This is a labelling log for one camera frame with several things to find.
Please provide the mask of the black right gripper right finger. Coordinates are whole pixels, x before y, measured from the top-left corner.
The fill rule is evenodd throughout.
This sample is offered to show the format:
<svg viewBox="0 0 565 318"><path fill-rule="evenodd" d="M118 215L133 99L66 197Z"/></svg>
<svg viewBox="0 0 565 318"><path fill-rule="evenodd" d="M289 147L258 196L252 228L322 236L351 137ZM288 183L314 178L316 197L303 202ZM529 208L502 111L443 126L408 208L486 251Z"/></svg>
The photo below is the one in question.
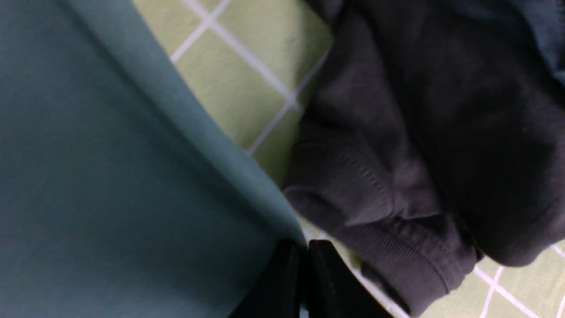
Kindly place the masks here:
<svg viewBox="0 0 565 318"><path fill-rule="evenodd" d="M391 318L353 275L329 240L310 240L307 254L310 318Z"/></svg>

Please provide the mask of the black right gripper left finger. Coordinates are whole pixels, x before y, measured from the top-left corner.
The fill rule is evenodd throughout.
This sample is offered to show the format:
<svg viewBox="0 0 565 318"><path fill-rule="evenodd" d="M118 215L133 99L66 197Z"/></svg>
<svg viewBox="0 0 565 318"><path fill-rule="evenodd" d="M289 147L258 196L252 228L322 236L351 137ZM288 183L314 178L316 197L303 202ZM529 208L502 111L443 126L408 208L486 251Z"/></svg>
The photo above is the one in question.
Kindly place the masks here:
<svg viewBox="0 0 565 318"><path fill-rule="evenodd" d="M304 260L305 247L290 239L278 241L266 268L230 318L298 318Z"/></svg>

